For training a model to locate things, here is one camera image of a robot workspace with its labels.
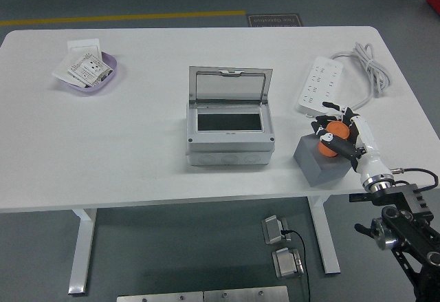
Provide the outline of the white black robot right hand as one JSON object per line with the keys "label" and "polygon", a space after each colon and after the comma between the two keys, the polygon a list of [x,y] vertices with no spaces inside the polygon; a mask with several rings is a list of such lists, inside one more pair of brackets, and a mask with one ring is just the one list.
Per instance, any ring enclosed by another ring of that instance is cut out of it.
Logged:
{"label": "white black robot right hand", "polygon": [[[376,192],[395,183],[391,170],[382,162],[377,143],[366,120],[349,107],[323,102],[323,107],[339,112],[334,116],[317,116],[311,123],[319,141],[328,149],[350,161],[353,170],[360,174],[360,182],[367,192]],[[347,138],[330,131],[330,124],[340,122],[349,130]]]}

